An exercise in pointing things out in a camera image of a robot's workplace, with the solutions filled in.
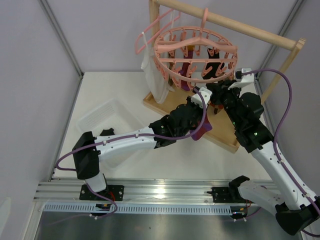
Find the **beige argyle sock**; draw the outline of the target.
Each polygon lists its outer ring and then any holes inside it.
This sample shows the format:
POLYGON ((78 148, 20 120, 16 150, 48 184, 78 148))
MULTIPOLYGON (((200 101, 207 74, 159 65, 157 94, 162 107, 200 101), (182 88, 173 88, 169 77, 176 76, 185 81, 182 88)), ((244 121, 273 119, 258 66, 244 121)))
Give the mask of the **beige argyle sock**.
MULTIPOLYGON (((169 62, 169 63, 168 63, 168 68, 169 68, 170 70, 172 70, 172 68, 173 68, 173 63, 172 63, 172 62, 169 62)), ((174 89, 174 82, 173 82, 173 80, 172 80, 171 75, 168 76, 168 90, 169 90, 170 92, 174 92, 174 91, 175 91, 175 89, 174 89)))
POLYGON ((209 105, 213 108, 214 115, 217 115, 221 110, 224 109, 224 106, 219 101, 218 102, 211 101, 209 105))

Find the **black sock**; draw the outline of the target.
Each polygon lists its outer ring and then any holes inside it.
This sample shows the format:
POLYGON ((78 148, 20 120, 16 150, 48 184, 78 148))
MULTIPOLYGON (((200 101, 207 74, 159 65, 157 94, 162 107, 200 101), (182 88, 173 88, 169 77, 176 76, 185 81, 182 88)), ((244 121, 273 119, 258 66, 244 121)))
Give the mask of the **black sock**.
POLYGON ((115 135, 113 128, 103 129, 102 132, 99 134, 99 136, 101 137, 113 136, 113 135, 115 135))
MULTIPOLYGON (((207 48, 207 54, 208 54, 208 58, 209 59, 219 59, 220 58, 220 52, 214 50, 213 48, 207 48)), ((221 65, 220 62, 209 62, 205 68, 204 68, 204 72, 201 74, 202 78, 204 80, 209 80, 211 78, 217 78, 217 70, 221 69, 225 66, 225 64, 223 63, 221 65)))

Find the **magenta striped sock yellow cuff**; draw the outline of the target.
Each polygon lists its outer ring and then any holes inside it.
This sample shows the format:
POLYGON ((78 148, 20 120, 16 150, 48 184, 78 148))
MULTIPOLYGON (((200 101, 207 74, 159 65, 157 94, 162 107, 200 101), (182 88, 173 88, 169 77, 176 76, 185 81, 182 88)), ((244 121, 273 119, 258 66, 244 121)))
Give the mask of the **magenta striped sock yellow cuff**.
POLYGON ((213 129, 213 127, 212 127, 211 123, 208 120, 208 116, 205 115, 205 119, 204 119, 204 122, 203 122, 201 128, 191 138, 194 141, 198 141, 200 138, 202 138, 202 136, 204 134, 206 134, 207 132, 211 131, 212 129, 213 129))

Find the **pink round clip hanger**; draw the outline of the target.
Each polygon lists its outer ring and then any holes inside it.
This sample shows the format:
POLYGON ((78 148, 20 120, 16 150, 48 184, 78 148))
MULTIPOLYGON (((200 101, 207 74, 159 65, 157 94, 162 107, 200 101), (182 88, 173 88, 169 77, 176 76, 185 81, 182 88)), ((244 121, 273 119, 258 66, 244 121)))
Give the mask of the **pink round clip hanger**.
POLYGON ((200 26, 163 27, 154 40, 154 60, 156 68, 168 81, 169 75, 177 88, 181 88, 181 80, 188 82, 189 88, 197 83, 214 83, 225 79, 232 79, 238 61, 238 48, 224 36, 205 27, 209 10, 204 9, 200 26), (188 55, 188 46, 194 46, 193 58, 188 55), (220 53, 219 59, 209 59, 207 48, 220 53), (216 71, 216 78, 203 79, 202 73, 210 62, 218 62, 224 67, 216 71), (183 63, 189 63, 186 76, 179 71, 183 63))

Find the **white plastic basket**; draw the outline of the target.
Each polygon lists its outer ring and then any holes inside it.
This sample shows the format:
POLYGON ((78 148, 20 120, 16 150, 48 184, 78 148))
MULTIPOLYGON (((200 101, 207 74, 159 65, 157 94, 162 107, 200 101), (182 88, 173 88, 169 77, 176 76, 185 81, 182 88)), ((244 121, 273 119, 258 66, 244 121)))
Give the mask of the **white plastic basket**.
MULTIPOLYGON (((111 128, 116 135, 119 135, 139 130, 144 125, 122 101, 113 98, 79 118, 76 127, 81 134, 92 132, 93 136, 97 137, 104 130, 111 128)), ((141 159, 146 154, 146 150, 127 151, 103 160, 101 164, 105 169, 116 171, 135 159, 141 159)))

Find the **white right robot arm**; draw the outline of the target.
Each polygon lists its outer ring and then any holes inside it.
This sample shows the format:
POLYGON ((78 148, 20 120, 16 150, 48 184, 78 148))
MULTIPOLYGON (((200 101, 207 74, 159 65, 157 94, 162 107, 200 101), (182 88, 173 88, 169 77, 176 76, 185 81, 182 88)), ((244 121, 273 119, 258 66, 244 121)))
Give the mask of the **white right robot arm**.
POLYGON ((260 96, 241 93, 240 88, 231 87, 233 83, 227 80, 206 84, 212 92, 210 101, 223 106, 237 141, 262 165, 279 193, 243 175, 229 182, 229 191, 235 201, 248 200, 267 210, 287 234, 294 236, 320 218, 320 198, 298 177, 280 153, 274 136, 261 122, 264 107, 260 96))

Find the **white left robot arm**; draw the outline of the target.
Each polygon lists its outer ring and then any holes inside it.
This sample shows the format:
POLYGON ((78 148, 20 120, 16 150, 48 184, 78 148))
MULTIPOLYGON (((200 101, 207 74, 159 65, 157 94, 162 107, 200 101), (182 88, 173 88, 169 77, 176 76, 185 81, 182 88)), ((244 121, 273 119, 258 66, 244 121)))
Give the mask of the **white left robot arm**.
POLYGON ((76 176, 84 180, 91 190, 98 193, 107 188, 100 171, 100 163, 127 152, 167 147, 178 140, 189 138, 201 128, 206 108, 191 101, 149 126, 127 134, 94 136, 87 131, 72 149, 76 176))

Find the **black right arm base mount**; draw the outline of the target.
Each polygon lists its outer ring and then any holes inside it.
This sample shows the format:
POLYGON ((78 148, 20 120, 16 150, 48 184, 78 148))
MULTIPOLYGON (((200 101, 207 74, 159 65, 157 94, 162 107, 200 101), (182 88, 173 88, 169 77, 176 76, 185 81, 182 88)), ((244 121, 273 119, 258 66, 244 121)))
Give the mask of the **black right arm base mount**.
POLYGON ((214 203, 241 203, 242 200, 232 196, 228 187, 212 187, 206 192, 211 195, 214 203))

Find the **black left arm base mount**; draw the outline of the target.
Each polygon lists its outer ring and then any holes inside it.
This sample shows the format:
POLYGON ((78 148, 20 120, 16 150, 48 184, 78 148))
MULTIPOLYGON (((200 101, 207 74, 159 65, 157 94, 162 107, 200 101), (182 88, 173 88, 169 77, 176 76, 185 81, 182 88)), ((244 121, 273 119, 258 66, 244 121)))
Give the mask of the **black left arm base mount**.
MULTIPOLYGON (((124 196, 124 185, 108 185, 107 189, 98 192, 99 195, 109 198, 113 201, 122 201, 124 196)), ((96 196, 87 187, 86 184, 81 186, 79 199, 82 201, 104 201, 104 198, 96 196)))

